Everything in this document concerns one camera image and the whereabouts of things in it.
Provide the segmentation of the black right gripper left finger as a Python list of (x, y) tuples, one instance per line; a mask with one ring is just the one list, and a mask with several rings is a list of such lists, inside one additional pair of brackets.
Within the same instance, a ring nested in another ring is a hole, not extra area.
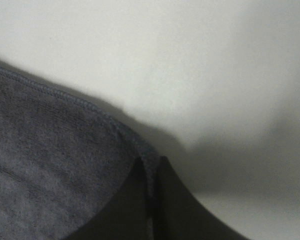
[(143, 162), (134, 161), (123, 185), (90, 221), (67, 240), (147, 240), (147, 183)]

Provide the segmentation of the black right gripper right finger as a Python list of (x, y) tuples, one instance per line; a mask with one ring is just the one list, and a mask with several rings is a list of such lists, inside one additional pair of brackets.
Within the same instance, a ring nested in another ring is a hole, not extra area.
[(156, 172), (155, 197), (153, 234), (156, 240), (246, 239), (199, 203), (165, 156), (160, 158)]

